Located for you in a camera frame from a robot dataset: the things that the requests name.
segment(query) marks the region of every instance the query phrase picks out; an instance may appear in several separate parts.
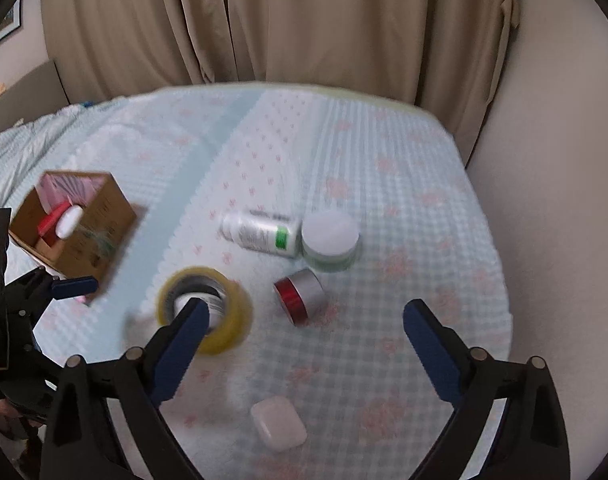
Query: picture frame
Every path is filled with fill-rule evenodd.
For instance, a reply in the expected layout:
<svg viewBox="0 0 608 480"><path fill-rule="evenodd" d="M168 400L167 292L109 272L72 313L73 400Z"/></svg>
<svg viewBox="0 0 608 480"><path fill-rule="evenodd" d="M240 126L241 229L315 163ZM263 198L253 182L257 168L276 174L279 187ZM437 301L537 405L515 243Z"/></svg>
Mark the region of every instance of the picture frame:
<svg viewBox="0 0 608 480"><path fill-rule="evenodd" d="M21 27L21 0L17 0L0 23L0 41Z"/></svg>

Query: bedspread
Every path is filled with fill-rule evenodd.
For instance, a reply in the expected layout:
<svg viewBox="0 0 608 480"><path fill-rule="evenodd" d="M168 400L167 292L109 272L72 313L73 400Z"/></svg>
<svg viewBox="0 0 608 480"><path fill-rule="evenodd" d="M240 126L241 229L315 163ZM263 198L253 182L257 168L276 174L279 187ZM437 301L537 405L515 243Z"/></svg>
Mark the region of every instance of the bedspread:
<svg viewBox="0 0 608 480"><path fill-rule="evenodd" d="M258 84L69 107L0 136L0 206L16 208L54 168L110 171L138 211L106 292L90 306L55 302L39 321L37 340L55 361L111 359L145 344L157 328L157 292L182 267L215 267L252 299L245 341L195 358L161 408L207 479L408 478L451 411L405 338L402 309L413 298L469 346L508 355L511 316L485 217L452 138L418 108ZM330 303L308 326L292 326L272 292L304 263L222 239L219 219L235 208L339 208L359 222L361 255L347 271L319 274ZM11 246L7 281L33 266ZM303 446L280 454L263 447L249 416L277 394L308 431Z"/></svg>

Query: wall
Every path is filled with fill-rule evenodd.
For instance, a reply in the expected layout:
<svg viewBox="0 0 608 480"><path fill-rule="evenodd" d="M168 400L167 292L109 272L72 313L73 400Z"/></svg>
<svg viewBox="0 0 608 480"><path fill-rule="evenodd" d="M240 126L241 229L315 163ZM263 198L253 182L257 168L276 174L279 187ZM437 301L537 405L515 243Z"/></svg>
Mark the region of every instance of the wall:
<svg viewBox="0 0 608 480"><path fill-rule="evenodd" d="M0 42L0 83L7 87L48 60L41 0L23 0L21 5L21 28Z"/></svg>
<svg viewBox="0 0 608 480"><path fill-rule="evenodd" d="M594 0L520 0L469 166L502 258L513 360L542 355L572 478L608 450L608 21Z"/></svg>

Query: headboard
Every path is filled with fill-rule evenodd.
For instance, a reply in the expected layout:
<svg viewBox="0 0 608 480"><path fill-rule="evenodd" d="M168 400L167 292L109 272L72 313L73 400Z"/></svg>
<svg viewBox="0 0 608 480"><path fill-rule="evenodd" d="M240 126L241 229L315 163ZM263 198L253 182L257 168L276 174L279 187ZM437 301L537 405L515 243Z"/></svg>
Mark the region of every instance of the headboard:
<svg viewBox="0 0 608 480"><path fill-rule="evenodd" d="M0 95L0 133L20 119L29 123L68 105L55 63L47 61Z"/></svg>

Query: red object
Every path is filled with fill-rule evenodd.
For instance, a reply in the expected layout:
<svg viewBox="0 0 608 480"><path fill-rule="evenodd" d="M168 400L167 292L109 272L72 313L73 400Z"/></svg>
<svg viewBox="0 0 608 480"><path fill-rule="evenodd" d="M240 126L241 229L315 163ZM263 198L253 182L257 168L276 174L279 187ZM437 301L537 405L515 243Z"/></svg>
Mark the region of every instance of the red object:
<svg viewBox="0 0 608 480"><path fill-rule="evenodd" d="M276 282L274 286L281 299L281 306L293 324L299 325L308 321L304 301L297 292L295 285L288 278L284 278Z"/></svg>
<svg viewBox="0 0 608 480"><path fill-rule="evenodd" d="M43 241L45 241L49 246L53 246L53 244L57 241L57 235L55 234L55 227L57 226L57 222L61 218L66 210L72 205L72 202L66 200L62 202L57 207L55 207L50 213L44 216L37 225L37 234Z"/></svg>

